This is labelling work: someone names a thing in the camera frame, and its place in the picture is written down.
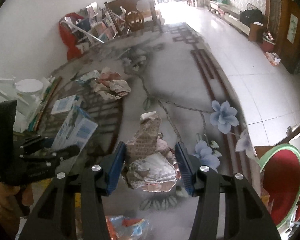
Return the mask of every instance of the metal screw cap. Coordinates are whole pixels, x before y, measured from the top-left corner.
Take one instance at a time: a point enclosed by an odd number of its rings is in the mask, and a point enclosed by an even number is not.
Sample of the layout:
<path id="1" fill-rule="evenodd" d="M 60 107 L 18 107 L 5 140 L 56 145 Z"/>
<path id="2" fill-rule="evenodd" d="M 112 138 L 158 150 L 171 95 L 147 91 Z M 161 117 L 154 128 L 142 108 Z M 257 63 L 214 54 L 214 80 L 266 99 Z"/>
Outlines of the metal screw cap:
<path id="1" fill-rule="evenodd" d="M 100 171 L 101 170 L 101 166 L 100 165 L 94 165 L 91 167 L 92 171 Z"/>
<path id="2" fill-rule="evenodd" d="M 65 176 L 66 176 L 66 174 L 65 174 L 64 172 L 59 172 L 59 173 L 57 174 L 57 178 L 58 178 L 58 179 L 63 179 Z"/>
<path id="3" fill-rule="evenodd" d="M 237 174 L 235 175 L 235 178 L 236 178 L 236 179 L 243 179 L 243 175 L 242 175 L 241 173 L 237 173 Z"/>
<path id="4" fill-rule="evenodd" d="M 209 169 L 208 166 L 203 165 L 203 166 L 200 167 L 200 171 L 207 172 L 207 171 L 209 171 L 209 170 L 210 170 L 210 169 Z"/>

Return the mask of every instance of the flower pattern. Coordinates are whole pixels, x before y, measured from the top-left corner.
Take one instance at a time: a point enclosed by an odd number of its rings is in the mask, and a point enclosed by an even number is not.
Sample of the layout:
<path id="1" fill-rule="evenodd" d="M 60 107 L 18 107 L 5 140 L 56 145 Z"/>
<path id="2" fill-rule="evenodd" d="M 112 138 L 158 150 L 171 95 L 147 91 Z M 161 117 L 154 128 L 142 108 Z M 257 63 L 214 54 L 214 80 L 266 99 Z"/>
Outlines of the flower pattern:
<path id="1" fill-rule="evenodd" d="M 210 123 L 213 126 L 218 126 L 218 129 L 223 134 L 227 134 L 231 130 L 231 126 L 239 125 L 238 119 L 235 117 L 237 109 L 230 107 L 228 101 L 223 102 L 221 105 L 218 101 L 212 101 L 212 108 L 215 110 L 210 115 Z"/>
<path id="2" fill-rule="evenodd" d="M 217 168 L 220 166 L 220 161 L 212 152 L 212 148 L 205 141 L 201 140 L 195 146 L 195 153 L 193 155 L 200 160 L 201 165 L 207 165 L 218 172 Z"/>
<path id="3" fill-rule="evenodd" d="M 257 160 L 257 155 L 253 150 L 252 143 L 247 129 L 244 129 L 240 134 L 240 138 L 237 141 L 237 145 L 235 146 L 235 151 L 236 152 L 245 151 L 248 158 Z"/>

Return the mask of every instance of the wooden chair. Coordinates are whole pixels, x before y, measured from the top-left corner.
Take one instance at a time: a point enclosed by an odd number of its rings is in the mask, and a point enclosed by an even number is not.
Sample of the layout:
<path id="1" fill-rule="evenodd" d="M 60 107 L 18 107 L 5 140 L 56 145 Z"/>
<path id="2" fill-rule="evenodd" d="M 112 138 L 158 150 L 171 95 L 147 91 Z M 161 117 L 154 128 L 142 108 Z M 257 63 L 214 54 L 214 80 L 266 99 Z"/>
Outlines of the wooden chair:
<path id="1" fill-rule="evenodd" d="M 114 22 L 114 26 L 117 29 L 117 32 L 120 36 L 124 33 L 120 29 L 117 21 L 116 15 L 113 13 L 114 10 L 123 7 L 126 10 L 126 14 L 124 17 L 125 24 L 132 32 L 141 30 L 144 28 L 144 17 L 139 10 L 137 10 L 137 3 L 141 0 L 115 0 L 112 2 L 105 2 L 105 6 L 107 11 L 110 14 L 112 21 Z M 154 0 L 149 0 L 150 11 L 152 16 L 153 25 L 157 25 L 157 15 L 154 8 Z"/>

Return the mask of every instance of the plastic bag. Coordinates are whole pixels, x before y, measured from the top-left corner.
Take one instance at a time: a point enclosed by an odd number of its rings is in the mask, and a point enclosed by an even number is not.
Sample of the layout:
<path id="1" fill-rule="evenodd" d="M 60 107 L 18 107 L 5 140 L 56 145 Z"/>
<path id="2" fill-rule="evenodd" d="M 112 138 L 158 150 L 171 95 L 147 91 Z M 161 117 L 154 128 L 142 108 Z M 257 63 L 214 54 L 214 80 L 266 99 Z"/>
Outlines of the plastic bag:
<path id="1" fill-rule="evenodd" d="M 131 219 L 125 216 L 106 216 L 111 240 L 143 240 L 150 230 L 148 219 Z"/>

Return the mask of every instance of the crumpled foil wrapper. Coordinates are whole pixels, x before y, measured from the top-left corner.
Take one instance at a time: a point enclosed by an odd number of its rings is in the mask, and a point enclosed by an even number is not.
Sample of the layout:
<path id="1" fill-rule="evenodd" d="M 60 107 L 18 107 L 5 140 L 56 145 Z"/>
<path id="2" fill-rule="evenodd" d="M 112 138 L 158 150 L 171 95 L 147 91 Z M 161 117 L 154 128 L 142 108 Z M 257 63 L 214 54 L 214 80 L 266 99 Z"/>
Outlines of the crumpled foil wrapper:
<path id="1" fill-rule="evenodd" d="M 130 188 L 170 191 L 177 181 L 175 156 L 168 144 L 158 138 L 160 123 L 156 112 L 142 114 L 139 130 L 126 143 L 126 167 L 122 173 Z"/>

